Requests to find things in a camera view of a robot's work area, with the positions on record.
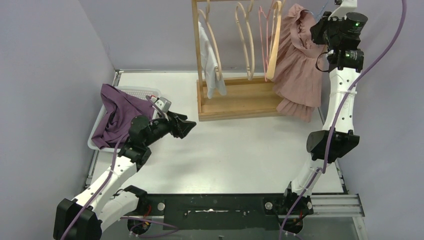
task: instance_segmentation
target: white table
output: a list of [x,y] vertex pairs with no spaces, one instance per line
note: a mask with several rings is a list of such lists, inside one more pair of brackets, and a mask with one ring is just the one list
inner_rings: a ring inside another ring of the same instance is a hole
[[[196,72],[121,74],[119,86],[159,89],[172,101],[170,111],[197,122],[185,139],[167,135],[154,143],[147,163],[122,187],[134,185],[150,194],[283,193],[311,157],[306,140],[323,126],[318,110],[310,123],[288,116],[199,122],[197,78]],[[100,152],[92,179],[111,161],[111,153]],[[334,164],[313,192],[343,193]]]

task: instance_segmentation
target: white plastic basket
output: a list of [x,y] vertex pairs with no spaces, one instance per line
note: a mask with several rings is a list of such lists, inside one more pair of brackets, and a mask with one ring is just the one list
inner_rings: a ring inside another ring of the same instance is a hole
[[[155,88],[136,87],[136,86],[117,86],[116,88],[128,95],[131,95],[143,100],[146,100],[146,96],[151,96],[151,95],[154,95],[156,97],[161,96],[161,91]],[[99,125],[100,121],[102,120],[105,114],[106,114],[106,108],[104,105],[102,105],[100,108],[100,112],[97,115],[97,119],[95,120],[94,126],[91,130],[90,137],[88,138],[87,144],[90,149],[113,153],[114,152],[113,148],[105,147],[103,149],[99,149],[92,141],[93,134],[96,131],[97,126]],[[156,118],[156,114],[157,114],[157,111],[155,109],[153,113],[153,118]]]

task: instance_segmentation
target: wooden base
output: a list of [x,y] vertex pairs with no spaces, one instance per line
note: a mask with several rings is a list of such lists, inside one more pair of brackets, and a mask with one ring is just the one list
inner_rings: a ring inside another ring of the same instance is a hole
[[203,95],[197,82],[197,106],[199,121],[241,119],[279,116],[276,107],[282,98],[273,91],[274,83],[265,82],[263,76],[254,77],[251,81],[246,77],[225,79],[227,95],[221,96],[215,91],[213,98],[207,98],[208,88],[203,81]]

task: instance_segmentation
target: wooden post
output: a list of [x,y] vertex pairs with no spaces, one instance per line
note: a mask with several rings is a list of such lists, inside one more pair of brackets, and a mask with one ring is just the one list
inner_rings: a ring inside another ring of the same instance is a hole
[[199,14],[198,14],[198,0],[191,0],[191,8],[193,11],[193,27],[194,27],[194,41],[195,41],[195,47],[196,47],[196,60],[197,60],[197,74],[198,74],[198,82],[197,87],[198,93],[200,94],[197,96],[197,107],[198,110],[202,110],[202,105],[205,101],[205,96],[203,94],[203,77],[202,77],[202,59],[201,59],[201,53],[200,53],[200,38],[199,38]]

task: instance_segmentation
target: metal bolt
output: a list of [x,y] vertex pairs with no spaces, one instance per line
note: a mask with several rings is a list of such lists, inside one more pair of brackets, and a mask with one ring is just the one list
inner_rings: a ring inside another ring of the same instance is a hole
[[273,209],[273,204],[270,203],[270,202],[265,203],[265,209],[267,209],[267,210]]
[[165,209],[165,203],[163,203],[163,202],[159,202],[158,204],[157,204],[157,210],[159,210],[159,211],[163,211]]

